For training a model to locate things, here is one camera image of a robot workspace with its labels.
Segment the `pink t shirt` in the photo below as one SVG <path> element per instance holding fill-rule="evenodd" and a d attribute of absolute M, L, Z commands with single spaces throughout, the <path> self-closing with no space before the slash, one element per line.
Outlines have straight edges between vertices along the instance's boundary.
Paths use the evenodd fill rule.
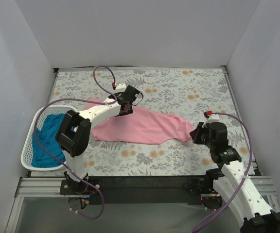
<path fill-rule="evenodd" d="M 186 142 L 193 125 L 180 116 L 153 112 L 134 106 L 132 113 L 119 116 L 121 106 L 107 98 L 91 99 L 80 116 L 92 121 L 91 131 L 96 140 L 139 144 L 162 144 L 170 139 Z"/>

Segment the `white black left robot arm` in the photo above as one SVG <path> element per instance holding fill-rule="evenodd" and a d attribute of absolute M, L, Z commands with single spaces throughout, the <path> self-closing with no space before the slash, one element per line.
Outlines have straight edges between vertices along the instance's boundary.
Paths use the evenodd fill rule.
<path fill-rule="evenodd" d="M 80 112 L 66 112 L 55 139 L 66 158 L 68 168 L 65 178 L 75 193 L 83 194 L 88 188 L 83 153 L 88 146 L 91 130 L 111 117 L 133 113 L 133 103 L 139 96 L 143 98 L 139 90 L 122 83 L 113 96 L 110 95 L 93 107 Z"/>

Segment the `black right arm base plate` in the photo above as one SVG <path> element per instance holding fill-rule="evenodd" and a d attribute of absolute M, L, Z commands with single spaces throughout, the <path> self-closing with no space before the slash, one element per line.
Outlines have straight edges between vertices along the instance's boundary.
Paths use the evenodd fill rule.
<path fill-rule="evenodd" d="M 203 178 L 192 178 L 188 179 L 186 183 L 183 184 L 183 188 L 190 194 L 200 195 L 201 197 L 215 198 L 220 195 L 214 191 L 213 188 L 209 187 Z"/>

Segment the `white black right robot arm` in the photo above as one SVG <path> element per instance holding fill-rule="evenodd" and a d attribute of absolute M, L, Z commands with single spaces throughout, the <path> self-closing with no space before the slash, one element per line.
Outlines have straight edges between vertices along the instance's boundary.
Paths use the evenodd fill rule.
<path fill-rule="evenodd" d="M 215 214 L 229 208 L 242 233 L 280 233 L 280 212 L 276 212 L 245 175 L 244 164 L 235 148 L 228 143 L 228 131 L 221 122 L 199 122 L 190 133 L 193 143 L 210 150 L 217 169 L 206 172 L 204 186 L 217 192 L 225 204 Z"/>

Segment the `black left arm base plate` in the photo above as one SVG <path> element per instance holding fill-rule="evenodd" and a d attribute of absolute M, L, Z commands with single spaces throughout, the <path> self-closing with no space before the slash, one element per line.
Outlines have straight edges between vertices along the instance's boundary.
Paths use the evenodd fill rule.
<path fill-rule="evenodd" d="M 88 182 L 101 191 L 104 186 L 103 179 L 99 177 L 88 179 Z M 97 194 L 95 188 L 92 186 L 87 185 L 86 183 L 75 182 L 73 180 L 63 179 L 60 185 L 60 195 L 90 195 L 90 194 Z"/>

